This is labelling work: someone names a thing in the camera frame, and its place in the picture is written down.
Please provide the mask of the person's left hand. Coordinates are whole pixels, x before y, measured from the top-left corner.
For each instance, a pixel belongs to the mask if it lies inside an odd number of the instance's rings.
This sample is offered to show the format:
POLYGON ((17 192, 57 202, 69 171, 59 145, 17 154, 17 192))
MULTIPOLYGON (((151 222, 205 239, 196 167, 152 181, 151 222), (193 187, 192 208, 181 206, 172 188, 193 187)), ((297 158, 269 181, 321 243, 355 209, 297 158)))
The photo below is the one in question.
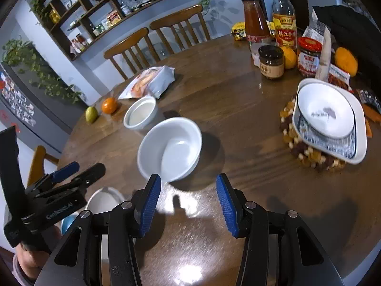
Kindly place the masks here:
MULTIPOLYGON (((61 239, 61 230, 54 225, 51 228, 46 229, 44 235, 49 243, 56 245, 61 239)), ((45 251, 26 250, 21 243, 15 248, 15 251, 21 269, 32 280, 35 280, 38 277, 41 269, 50 256, 50 254, 45 251)))

